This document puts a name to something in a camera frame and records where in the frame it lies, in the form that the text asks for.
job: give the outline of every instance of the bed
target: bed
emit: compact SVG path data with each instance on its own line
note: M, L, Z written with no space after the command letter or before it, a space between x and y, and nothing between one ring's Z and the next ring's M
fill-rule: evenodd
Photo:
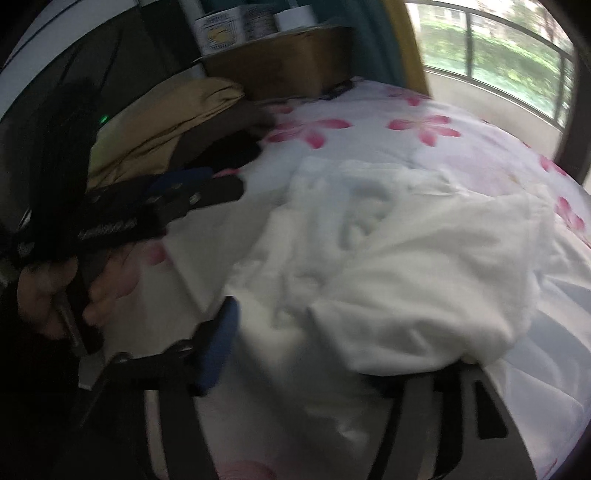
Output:
M143 247L140 285L117 305L120 321L105 331L106 357L119 351L159 353L210 317L232 266L256 243L305 159L370 158L439 171L492 197L543 184L565 247L559 258L548 259L551 267L529 331L486 372L519 428L538 479L551 478L591 420L591 202L586 192L512 135L410 90L358 79L352 90L330 101L292 100L266 108L277 117L277 127L264 140L261 156L241 171L246 195L231 205L191 213L174 222L162 241ZM218 387L196 400L222 478L366 475L387 402L377 395L363 399L371 412L364 420L363 448L338 465L331 458L342 456L340 444L325 435L322 414L296 412L242 360L238 348ZM147 412L155 412L156 399L147 398ZM346 421L346 408L341 413ZM151 445L151 453L155 473L165 477L161 446Z

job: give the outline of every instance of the teal curtain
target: teal curtain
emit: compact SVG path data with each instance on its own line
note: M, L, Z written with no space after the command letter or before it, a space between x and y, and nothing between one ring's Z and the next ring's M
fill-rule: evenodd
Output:
M206 12L248 3L268 3L276 11L289 8L287 0L202 0ZM320 23L339 24L355 29L353 74L370 80L406 87L398 41L381 0L306 0Z

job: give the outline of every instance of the human hand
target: human hand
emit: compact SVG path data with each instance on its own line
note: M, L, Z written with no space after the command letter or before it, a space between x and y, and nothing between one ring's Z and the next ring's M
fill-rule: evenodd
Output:
M114 250L102 273L89 288L90 304L83 312L88 325L102 327L111 317L116 299L129 294L137 284L137 272L126 264L132 245ZM18 313L40 334L50 339L66 335L60 314L53 306L53 296L74 279L77 259L65 263L44 263L23 269L18 279Z

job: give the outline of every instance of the beige folded garment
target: beige folded garment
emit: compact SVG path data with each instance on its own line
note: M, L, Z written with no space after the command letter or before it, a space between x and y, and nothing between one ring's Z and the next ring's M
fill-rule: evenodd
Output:
M87 189L168 170L180 135L238 102L242 87L219 78L175 75L100 129L90 151Z

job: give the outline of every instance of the black sleeve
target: black sleeve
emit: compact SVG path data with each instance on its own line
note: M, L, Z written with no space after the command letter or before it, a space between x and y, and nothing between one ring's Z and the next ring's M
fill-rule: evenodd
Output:
M68 431L77 371L67 340L48 340L21 320L10 285L0 299L2 480L48 478Z

